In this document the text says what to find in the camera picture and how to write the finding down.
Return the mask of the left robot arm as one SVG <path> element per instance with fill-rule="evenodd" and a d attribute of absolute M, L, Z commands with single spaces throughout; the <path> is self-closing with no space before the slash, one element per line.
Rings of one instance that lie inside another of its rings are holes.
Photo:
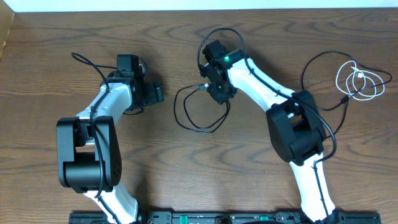
<path fill-rule="evenodd" d="M 146 82 L 146 62 L 119 54 L 102 76 L 99 93 L 80 113 L 56 125 L 58 178 L 65 188 L 92 199 L 100 212 L 74 212 L 70 223 L 146 223 L 145 212 L 121 180 L 122 159 L 116 125 L 122 115 L 138 115 L 164 100 L 158 82 Z"/>

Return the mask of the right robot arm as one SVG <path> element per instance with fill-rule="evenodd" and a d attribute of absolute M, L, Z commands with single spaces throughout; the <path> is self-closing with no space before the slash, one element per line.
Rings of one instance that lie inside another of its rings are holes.
<path fill-rule="evenodd" d="M 306 90 L 296 92 L 263 72 L 244 50 L 230 52 L 219 41 L 201 45 L 201 76 L 211 82 L 208 92 L 224 103 L 241 90 L 265 112 L 272 147 L 294 173 L 306 222 L 338 223 L 324 175 L 323 142 L 329 127 Z"/>

